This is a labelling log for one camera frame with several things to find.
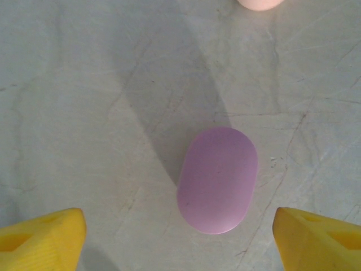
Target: pink round object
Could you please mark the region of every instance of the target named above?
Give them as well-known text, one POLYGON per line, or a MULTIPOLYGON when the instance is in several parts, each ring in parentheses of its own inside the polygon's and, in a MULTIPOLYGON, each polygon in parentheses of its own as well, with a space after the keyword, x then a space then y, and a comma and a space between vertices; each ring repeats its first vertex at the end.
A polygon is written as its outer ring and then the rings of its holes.
POLYGON ((242 6, 254 11, 270 10, 283 1, 284 0, 238 0, 242 6))
POLYGON ((247 213, 258 171, 256 148, 240 131, 211 128, 191 143, 178 186, 184 219, 207 234, 225 233, 247 213))

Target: gray floor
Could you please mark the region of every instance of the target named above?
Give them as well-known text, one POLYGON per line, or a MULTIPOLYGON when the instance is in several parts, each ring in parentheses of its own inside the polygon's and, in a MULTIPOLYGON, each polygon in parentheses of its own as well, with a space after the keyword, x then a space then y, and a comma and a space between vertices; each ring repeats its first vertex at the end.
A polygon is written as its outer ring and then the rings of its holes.
POLYGON ((361 224, 360 0, 5 0, 0 90, 0 226, 81 207, 79 271, 280 271, 277 207, 361 224), (216 125, 260 169, 245 220, 211 236, 175 193, 216 125))

